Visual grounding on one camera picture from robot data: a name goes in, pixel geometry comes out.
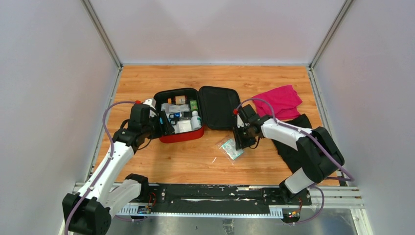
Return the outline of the black handled scissors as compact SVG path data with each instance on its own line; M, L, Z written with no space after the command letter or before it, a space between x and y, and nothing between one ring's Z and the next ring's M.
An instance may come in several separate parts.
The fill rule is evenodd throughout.
M184 120L184 116L182 118L170 118L168 116L169 122L172 125L176 125L179 121Z

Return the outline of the teal bandage plastic bag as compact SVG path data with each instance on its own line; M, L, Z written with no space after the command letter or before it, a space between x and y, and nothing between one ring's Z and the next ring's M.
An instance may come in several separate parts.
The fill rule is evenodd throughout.
M232 135L227 135L217 143L218 149L234 165L244 155L242 149L236 149L236 141Z

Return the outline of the alcohol wipes plastic bag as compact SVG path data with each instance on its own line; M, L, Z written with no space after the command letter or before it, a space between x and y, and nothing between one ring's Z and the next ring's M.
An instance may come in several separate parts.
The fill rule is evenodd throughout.
M165 111L166 113L179 113L179 112L190 112L191 109L188 104L168 104L164 103L161 105L161 111Z

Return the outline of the red black medicine case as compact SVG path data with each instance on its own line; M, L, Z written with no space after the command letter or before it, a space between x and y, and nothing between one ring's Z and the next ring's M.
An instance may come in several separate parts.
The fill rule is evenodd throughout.
M213 86L162 91L154 100L159 115L154 136L163 143L201 138L205 127L232 130L236 126L233 110L240 103L236 90Z

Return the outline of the white pill bottle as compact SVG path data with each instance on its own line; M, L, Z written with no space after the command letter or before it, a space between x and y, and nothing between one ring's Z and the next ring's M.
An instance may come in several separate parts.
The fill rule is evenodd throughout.
M191 127L193 131L199 130L200 128L202 128L202 120L201 120L201 117L199 116L198 111L192 111Z

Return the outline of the brown syrup bottle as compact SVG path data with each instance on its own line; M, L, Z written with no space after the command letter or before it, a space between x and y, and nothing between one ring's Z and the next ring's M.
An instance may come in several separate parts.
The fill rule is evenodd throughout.
M172 105L183 105L187 102L187 96L186 95L177 95L173 96L167 99L168 104Z

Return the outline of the green small packet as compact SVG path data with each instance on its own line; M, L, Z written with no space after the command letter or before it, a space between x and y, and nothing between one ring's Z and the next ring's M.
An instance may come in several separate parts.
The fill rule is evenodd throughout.
M189 106L190 106L191 111L198 111L199 110L197 100L190 100Z

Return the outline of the blue plaster pack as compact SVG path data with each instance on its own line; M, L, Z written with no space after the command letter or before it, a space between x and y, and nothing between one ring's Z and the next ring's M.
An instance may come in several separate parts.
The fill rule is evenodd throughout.
M178 134L180 132L177 125L168 124L167 128L170 135Z

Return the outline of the white gauze pack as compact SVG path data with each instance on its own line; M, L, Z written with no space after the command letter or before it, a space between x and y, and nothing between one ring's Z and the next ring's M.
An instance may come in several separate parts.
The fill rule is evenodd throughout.
M177 122L177 127L178 127L178 131L179 133L186 133L186 132L190 132L192 131L192 124L191 124L191 120L186 119L186 120L179 120Z

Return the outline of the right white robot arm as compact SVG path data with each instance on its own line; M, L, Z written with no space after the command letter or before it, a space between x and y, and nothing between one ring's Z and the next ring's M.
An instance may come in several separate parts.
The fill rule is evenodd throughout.
M272 115L261 117L251 105L238 106L233 116L236 149L250 147L258 139L270 139L294 151L300 167L279 184L279 197L285 204L294 203L301 191L320 183L345 163L333 138L323 127L303 128Z

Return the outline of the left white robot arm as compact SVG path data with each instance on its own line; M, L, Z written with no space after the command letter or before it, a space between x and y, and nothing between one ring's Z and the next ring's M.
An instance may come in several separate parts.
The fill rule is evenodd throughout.
M152 199L148 178L141 175L130 174L120 186L113 187L121 170L143 149L145 140L161 137L155 99L130 104L130 117L114 135L103 125L110 147L96 171L76 193L68 193L62 201L66 235L104 235L113 218L129 202Z

